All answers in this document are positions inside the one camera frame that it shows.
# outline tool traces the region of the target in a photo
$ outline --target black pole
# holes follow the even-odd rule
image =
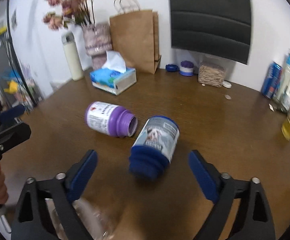
[[[11,54],[12,54],[12,58],[14,59],[15,68],[16,68],[18,74],[21,77],[21,80],[23,82],[24,88],[27,91],[27,93],[28,93],[28,95],[30,97],[30,100],[32,100],[32,102],[33,102],[33,106],[36,107],[37,106],[37,102],[35,101],[32,93],[29,91],[29,88],[28,88],[28,86],[26,84],[26,80],[25,80],[24,75],[23,75],[22,70],[21,70],[21,66],[20,66],[20,64],[18,62],[16,53],[15,53],[15,50],[14,50],[13,41],[12,41],[12,35],[11,35],[11,29],[10,29],[10,25],[9,25],[9,0],[7,0],[7,9],[6,9],[6,11],[7,11],[7,34],[8,34],[7,41],[9,42],[9,44],[11,46]]]

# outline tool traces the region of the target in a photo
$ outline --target bottle opening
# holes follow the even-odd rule
[[[134,116],[128,126],[128,136],[132,136],[135,132],[136,132],[136,128],[137,128],[137,124],[138,124],[138,120],[137,118]]]

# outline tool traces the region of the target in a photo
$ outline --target white tissue paper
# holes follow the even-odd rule
[[[117,51],[106,51],[107,61],[102,66],[102,68],[108,68],[110,70],[115,70],[120,73],[126,72],[125,60],[122,58],[121,54]]]

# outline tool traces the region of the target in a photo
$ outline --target cream thermos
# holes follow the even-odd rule
[[[73,80],[80,80],[84,77],[81,61],[79,60],[75,38],[72,32],[67,32],[62,36],[65,57],[68,62]]]

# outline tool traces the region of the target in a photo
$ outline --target yellow liquid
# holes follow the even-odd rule
[[[282,133],[286,140],[290,140],[290,121],[288,118],[286,118],[285,122],[283,123],[282,126]]]

